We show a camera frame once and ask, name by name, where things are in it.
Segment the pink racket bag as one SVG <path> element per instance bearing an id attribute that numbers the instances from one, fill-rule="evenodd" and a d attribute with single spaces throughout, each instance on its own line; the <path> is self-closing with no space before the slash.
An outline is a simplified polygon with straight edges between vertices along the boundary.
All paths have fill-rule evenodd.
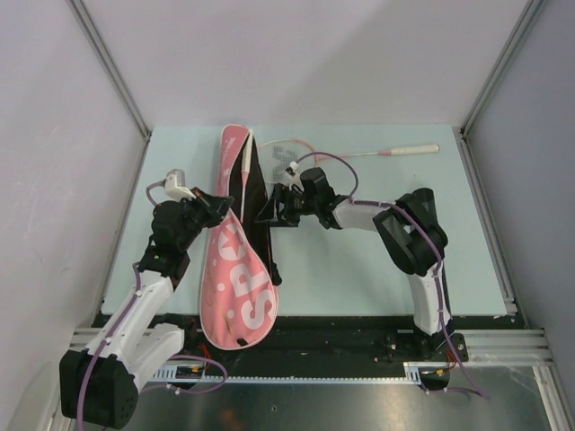
<path id="1" fill-rule="evenodd" d="M 209 230 L 200 285 L 199 317 L 209 341 L 238 350 L 238 337 L 250 347 L 271 331 L 279 310 L 281 278 L 273 261 L 270 228 L 255 222 L 269 200 L 255 137 L 243 222 L 241 163 L 248 129 L 227 125 L 221 135 L 217 194 L 234 197 L 222 224 Z"/>

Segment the black shuttlecock tube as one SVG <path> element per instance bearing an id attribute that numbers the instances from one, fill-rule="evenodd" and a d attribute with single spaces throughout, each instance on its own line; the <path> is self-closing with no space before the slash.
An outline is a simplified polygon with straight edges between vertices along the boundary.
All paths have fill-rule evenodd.
<path id="1" fill-rule="evenodd" d="M 418 198 L 426 210 L 434 217 L 437 217 L 434 191 L 429 188 L 416 189 L 413 194 Z"/>

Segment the pink badminton racket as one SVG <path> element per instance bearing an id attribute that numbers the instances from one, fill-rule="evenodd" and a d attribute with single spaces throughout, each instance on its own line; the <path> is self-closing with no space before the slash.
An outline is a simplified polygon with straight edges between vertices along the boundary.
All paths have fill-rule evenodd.
<path id="1" fill-rule="evenodd" d="M 241 188 L 241 202 L 240 202 L 240 215 L 239 215 L 239 220 L 241 223 L 243 222 L 244 217 L 247 183 L 251 172 L 253 139 L 254 139 L 253 130 L 249 128 L 248 136 L 246 137 L 242 151 L 242 163 L 241 163 L 242 188 Z"/>
<path id="2" fill-rule="evenodd" d="M 379 151 L 364 153 L 338 154 L 341 159 L 369 157 L 369 156 L 407 156 L 418 154 L 434 154 L 439 152 L 437 143 L 423 145 L 407 145 L 386 148 Z M 269 141 L 258 146 L 258 157 L 264 182 L 273 184 L 283 178 L 285 169 L 300 157 L 310 154 L 305 159 L 304 166 L 315 167 L 320 162 L 331 159 L 330 156 L 319 154 L 319 150 L 308 142 L 297 138 L 282 138 Z"/>

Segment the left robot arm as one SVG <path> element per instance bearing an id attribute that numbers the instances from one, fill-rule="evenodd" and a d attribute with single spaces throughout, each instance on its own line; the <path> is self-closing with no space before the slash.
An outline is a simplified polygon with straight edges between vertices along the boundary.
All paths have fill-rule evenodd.
<path id="1" fill-rule="evenodd" d="M 61 411 L 79 429 L 86 423 L 122 429 L 156 371 L 173 356 L 186 359 L 197 352 L 194 332 L 173 323 L 148 326 L 183 279 L 189 247 L 203 230 L 220 225 L 233 203 L 194 188 L 155 206 L 128 296 L 85 347 L 67 350 L 59 362 Z"/>

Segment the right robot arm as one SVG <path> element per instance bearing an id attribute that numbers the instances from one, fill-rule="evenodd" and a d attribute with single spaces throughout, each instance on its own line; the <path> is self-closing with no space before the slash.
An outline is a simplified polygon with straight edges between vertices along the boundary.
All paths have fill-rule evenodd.
<path id="1" fill-rule="evenodd" d="M 357 200 L 336 193 L 323 169 L 310 168 L 276 183 L 256 221 L 297 227 L 302 216 L 316 216 L 325 229 L 378 233 L 409 281 L 416 353 L 435 360 L 446 351 L 452 321 L 444 275 L 448 238 L 438 222 L 432 189 L 416 189 L 391 203 Z"/>

